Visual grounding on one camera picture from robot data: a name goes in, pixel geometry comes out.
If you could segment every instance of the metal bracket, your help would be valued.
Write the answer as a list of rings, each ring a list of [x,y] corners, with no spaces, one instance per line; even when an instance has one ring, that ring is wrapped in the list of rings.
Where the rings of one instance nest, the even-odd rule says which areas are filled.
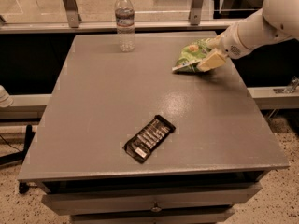
[[[198,25],[202,15],[204,0],[192,0],[189,21],[191,25]]]
[[[293,77],[289,85],[284,89],[273,89],[275,93],[294,93],[299,85],[299,78]]]
[[[72,28],[78,28],[81,22],[81,17],[78,14],[76,0],[63,1],[69,26]]]
[[[6,23],[7,21],[0,15],[0,24],[1,23]]]

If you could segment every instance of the wooden drawer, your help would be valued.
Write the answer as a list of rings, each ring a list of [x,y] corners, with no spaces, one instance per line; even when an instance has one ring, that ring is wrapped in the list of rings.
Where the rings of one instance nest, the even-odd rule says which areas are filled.
[[[72,216],[73,224],[187,224],[223,222],[233,214],[228,207],[186,208],[153,212]]]
[[[45,195],[42,203],[58,215],[150,211],[244,203],[261,189],[259,183],[168,189],[131,189]]]

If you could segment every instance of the green snack bag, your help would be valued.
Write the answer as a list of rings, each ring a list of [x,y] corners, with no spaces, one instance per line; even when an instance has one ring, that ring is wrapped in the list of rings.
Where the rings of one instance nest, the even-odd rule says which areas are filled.
[[[184,47],[180,53],[176,66],[172,68],[172,71],[175,73],[205,72],[206,70],[198,68],[197,65],[203,61],[211,51],[206,45],[209,40],[210,38],[199,39]]]

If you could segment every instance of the gray tabletop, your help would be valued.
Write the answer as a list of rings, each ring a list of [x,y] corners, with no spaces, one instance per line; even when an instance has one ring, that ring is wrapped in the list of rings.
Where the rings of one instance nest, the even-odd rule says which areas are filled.
[[[181,49],[214,32],[77,35],[21,168],[19,180],[180,175],[284,168],[259,108],[232,62],[175,75]],[[176,131],[144,164],[122,149],[160,114]]]

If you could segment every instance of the speckled floor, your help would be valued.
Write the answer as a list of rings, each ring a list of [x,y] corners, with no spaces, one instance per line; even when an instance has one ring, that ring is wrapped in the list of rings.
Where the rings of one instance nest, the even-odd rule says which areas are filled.
[[[290,162],[290,168],[272,171],[261,181],[263,189],[245,204],[234,206],[235,214],[225,224],[298,224],[299,223],[299,111],[280,111],[269,125]],[[14,147],[22,149],[24,126],[1,126],[0,134]],[[0,155],[15,150],[0,141]],[[23,195],[18,192],[16,176],[20,163],[0,167],[0,223],[37,224],[70,223],[59,217],[40,200],[43,191],[32,187]]]

